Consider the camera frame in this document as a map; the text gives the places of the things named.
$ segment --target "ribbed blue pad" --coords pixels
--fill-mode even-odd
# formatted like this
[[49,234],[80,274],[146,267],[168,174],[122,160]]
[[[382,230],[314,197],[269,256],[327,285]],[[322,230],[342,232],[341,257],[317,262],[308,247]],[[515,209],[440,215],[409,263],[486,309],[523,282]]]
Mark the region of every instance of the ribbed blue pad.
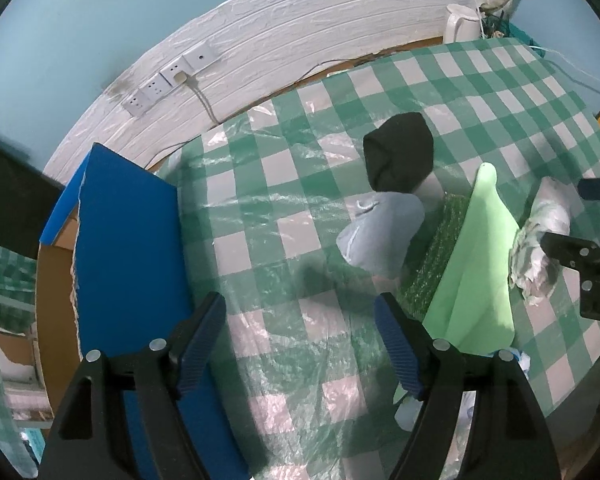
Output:
[[374,302],[374,317],[400,384],[412,396],[419,397],[424,385],[419,378],[418,359],[382,296],[378,296]]
[[180,360],[180,381],[177,388],[182,395],[190,392],[198,385],[225,319],[226,305],[224,298],[218,296],[202,318],[200,326]]

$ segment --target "white outlet panel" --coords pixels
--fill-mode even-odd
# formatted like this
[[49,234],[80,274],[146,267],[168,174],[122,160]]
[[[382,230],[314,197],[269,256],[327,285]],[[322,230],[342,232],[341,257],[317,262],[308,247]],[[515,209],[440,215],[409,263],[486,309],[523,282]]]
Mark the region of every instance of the white outlet panel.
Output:
[[151,101],[151,104],[157,103],[171,90],[173,86],[160,73],[154,74],[140,87],[140,91]]
[[160,70],[160,73],[171,84],[171,86],[178,86],[178,83],[174,79],[178,72],[184,72],[187,75],[193,74],[193,69],[191,68],[191,65],[184,59],[184,56],[177,57],[166,67]]
[[191,74],[195,74],[218,60],[220,55],[206,41],[203,41],[187,50],[182,57],[191,66],[193,70]]
[[144,114],[151,108],[152,104],[151,100],[139,90],[133,92],[122,101],[123,108],[133,115],[133,117],[139,117]]

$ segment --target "checkered tablecloth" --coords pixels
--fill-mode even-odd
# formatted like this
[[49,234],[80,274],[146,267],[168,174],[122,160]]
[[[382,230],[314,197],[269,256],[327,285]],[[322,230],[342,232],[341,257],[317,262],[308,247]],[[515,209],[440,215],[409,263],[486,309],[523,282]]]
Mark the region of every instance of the checkered tablecloth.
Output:
[[[0,328],[21,333],[33,323],[35,280],[35,260],[0,247]],[[1,374],[0,450],[24,478],[38,475],[7,406]]]
[[[212,362],[232,429],[257,478],[387,477],[407,434],[397,381],[372,319],[395,283],[344,263],[335,241],[370,192],[362,139],[422,112],[434,172],[417,194],[469,195],[490,162],[522,224],[544,176],[570,184],[574,236],[600,243],[600,203],[574,184],[600,176],[600,131],[551,66],[516,40],[421,48],[273,98],[174,153],[160,174],[179,192],[189,280],[218,290],[227,330]],[[600,322],[578,315],[578,275],[526,310],[511,294],[514,346],[548,414],[600,355]]]

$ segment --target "white jug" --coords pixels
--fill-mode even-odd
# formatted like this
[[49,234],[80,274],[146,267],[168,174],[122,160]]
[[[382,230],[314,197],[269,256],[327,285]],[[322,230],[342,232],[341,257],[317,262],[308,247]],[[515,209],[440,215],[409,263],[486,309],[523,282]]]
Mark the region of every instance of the white jug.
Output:
[[480,17],[475,9],[458,4],[446,6],[448,18],[442,43],[480,39]]

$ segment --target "white plastic object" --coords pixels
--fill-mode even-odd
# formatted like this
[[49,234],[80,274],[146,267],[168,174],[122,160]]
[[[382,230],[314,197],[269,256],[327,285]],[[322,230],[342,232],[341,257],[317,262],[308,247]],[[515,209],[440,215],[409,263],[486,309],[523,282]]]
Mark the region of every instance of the white plastic object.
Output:
[[191,68],[191,65],[187,63],[187,60],[184,59],[184,56],[177,57],[160,70],[160,73],[164,78],[174,87],[180,85],[175,79],[176,74],[180,72],[184,72],[187,75],[193,74],[193,69]]
[[122,101],[122,107],[133,117],[141,116],[151,108],[151,105],[151,100],[139,90],[136,90]]
[[446,6],[446,25],[442,43],[480,39],[480,16],[475,9],[458,4]]
[[191,75],[193,75],[218,60],[220,55],[206,41],[202,41],[187,50],[183,57],[191,66],[193,70]]
[[149,99],[151,104],[154,104],[171,92],[171,90],[173,90],[173,86],[169,84],[162,74],[157,73],[154,74],[151,79],[146,81],[140,87],[140,90],[142,94]]

